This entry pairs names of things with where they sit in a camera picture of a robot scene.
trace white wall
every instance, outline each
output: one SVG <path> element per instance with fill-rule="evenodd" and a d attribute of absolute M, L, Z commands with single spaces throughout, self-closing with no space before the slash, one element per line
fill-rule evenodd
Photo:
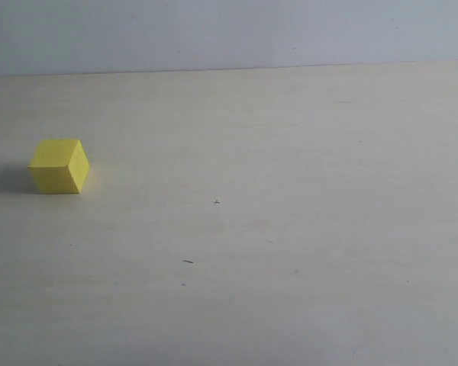
<path fill-rule="evenodd" d="M 458 0 L 0 0 L 0 75 L 458 59 Z"/>

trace yellow cube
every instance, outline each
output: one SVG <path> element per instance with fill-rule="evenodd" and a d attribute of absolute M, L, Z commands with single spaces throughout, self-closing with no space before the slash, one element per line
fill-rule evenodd
<path fill-rule="evenodd" d="M 28 168 L 42 194 L 79 193 L 90 164 L 80 140 L 42 140 Z"/>

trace cube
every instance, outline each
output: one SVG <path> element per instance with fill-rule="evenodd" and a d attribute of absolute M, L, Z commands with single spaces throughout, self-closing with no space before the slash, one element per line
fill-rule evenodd
<path fill-rule="evenodd" d="M 80 140 L 42 140 L 28 168 L 41 194 L 79 193 L 90 164 Z"/>

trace cube side face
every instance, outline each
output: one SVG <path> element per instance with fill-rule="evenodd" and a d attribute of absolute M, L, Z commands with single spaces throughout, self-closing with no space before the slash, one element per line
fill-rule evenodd
<path fill-rule="evenodd" d="M 29 166 L 41 194 L 79 193 L 67 166 L 41 168 Z"/>
<path fill-rule="evenodd" d="M 89 160 L 86 157 L 85 150 L 83 149 L 81 142 L 78 142 L 78 145 L 73 151 L 71 160 L 68 164 L 68 169 L 73 181 L 75 182 L 76 189 L 78 192 L 81 192 L 90 169 Z"/>
<path fill-rule="evenodd" d="M 59 168 L 68 165 L 79 140 L 42 140 L 29 164 L 31 168 Z"/>

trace table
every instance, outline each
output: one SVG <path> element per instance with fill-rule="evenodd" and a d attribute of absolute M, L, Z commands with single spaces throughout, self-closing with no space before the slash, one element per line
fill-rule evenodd
<path fill-rule="evenodd" d="M 18 364 L 458 366 L 458 62 L 0 77 Z"/>

